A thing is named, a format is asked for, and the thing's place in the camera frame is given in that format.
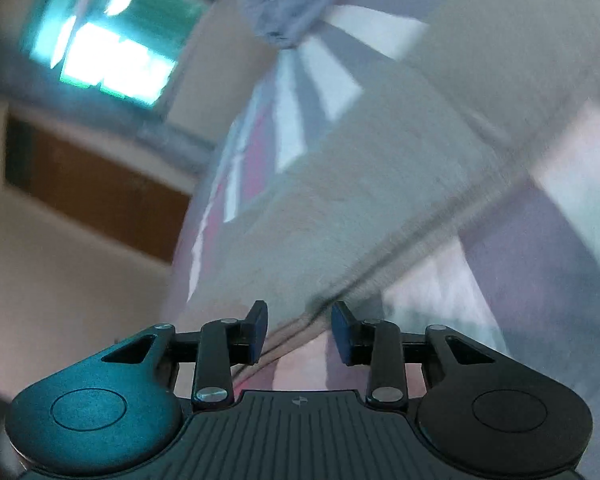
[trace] window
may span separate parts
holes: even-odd
[[[153,106],[208,0],[46,0],[29,53],[61,81]]]

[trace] wooden cabinet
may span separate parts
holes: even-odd
[[[10,117],[5,178],[51,208],[170,262],[189,197]]]

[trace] ribbed black plate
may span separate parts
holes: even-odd
[[[22,480],[42,480],[27,472]],[[398,413],[354,392],[245,392],[191,417],[162,453],[120,480],[469,480],[432,455]],[[574,480],[571,472],[555,480]]]

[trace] striped fabric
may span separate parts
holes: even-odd
[[[297,48],[280,51],[232,125],[196,229],[189,297],[211,267],[216,223],[234,220],[328,134],[363,94],[374,66],[404,57],[446,1],[339,0]]]
[[[594,417],[580,471],[600,478],[600,104],[526,183],[382,291],[381,309],[410,332],[451,326],[580,394]],[[237,389],[364,391],[359,368],[343,366],[323,333]],[[408,382],[412,396],[424,392],[416,368]]]

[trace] brown wooden panel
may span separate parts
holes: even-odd
[[[35,129],[27,190],[59,212],[171,261],[189,197]]]

